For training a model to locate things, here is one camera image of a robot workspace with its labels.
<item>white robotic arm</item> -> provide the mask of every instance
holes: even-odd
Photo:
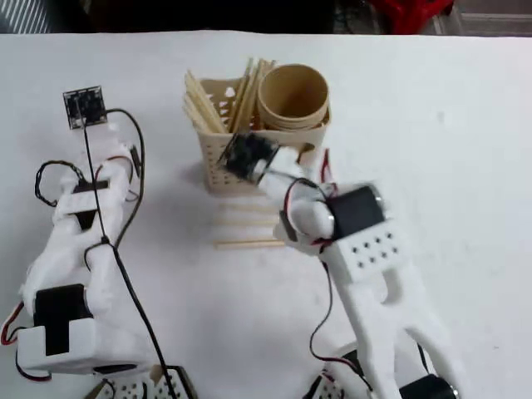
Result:
[[[368,396],[472,398],[460,357],[430,305],[401,229],[385,216],[376,189],[351,186],[339,194],[335,184],[307,179],[297,158],[296,150],[250,134],[236,135],[220,163],[255,183],[278,206],[278,238],[328,266],[357,336],[358,361],[372,386]],[[376,274],[387,284],[384,302],[370,285]],[[400,389],[394,360],[401,331],[428,351],[438,377],[427,376]]]
[[[91,153],[102,223],[114,243],[135,168],[130,147],[108,133],[94,140]],[[78,166],[85,180],[71,170],[62,178],[52,233],[21,287],[34,327],[18,333],[18,362],[71,374],[141,372],[150,366],[150,346],[110,315],[120,275],[112,247],[98,245],[102,231],[85,153]]]

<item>white tabletop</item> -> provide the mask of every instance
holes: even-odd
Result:
[[[301,397],[320,368],[308,337],[327,308],[324,273],[291,249],[212,248],[227,232],[210,226],[219,199],[201,184],[200,148],[181,110],[187,68],[225,78],[240,76],[248,56],[300,62],[328,79],[332,172],[380,185],[478,397],[528,396],[530,39],[0,36],[0,53],[0,314],[51,230],[51,211],[33,196],[35,171],[79,150],[62,93],[102,85],[106,105],[126,108],[145,131],[145,203],[121,252],[168,362],[186,367],[202,399]],[[54,174],[47,179],[52,190]],[[353,337],[337,301],[318,349]],[[13,351],[0,348],[2,397],[81,397],[94,383],[32,385]]]

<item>paper cup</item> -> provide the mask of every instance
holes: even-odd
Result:
[[[279,66],[260,82],[257,109],[264,124],[274,129],[307,130],[325,117],[328,93],[325,78],[310,66]]]

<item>bamboo skewer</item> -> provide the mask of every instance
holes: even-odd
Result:
[[[251,249],[267,247],[283,247],[284,242],[280,239],[247,239],[241,241],[214,241],[216,249]]]

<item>red wire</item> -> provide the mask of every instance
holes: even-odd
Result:
[[[2,328],[2,334],[0,336],[0,342],[2,345],[4,346],[11,345],[17,341],[17,337],[13,337],[13,335],[16,331],[18,331],[18,329],[13,331],[9,337],[7,337],[7,332],[9,330],[9,326],[11,326],[11,324],[17,319],[18,315],[20,314],[23,308],[24,308],[24,302],[20,302],[15,308],[15,310],[13,311],[11,317],[8,318],[6,322],[4,323],[3,328]]]

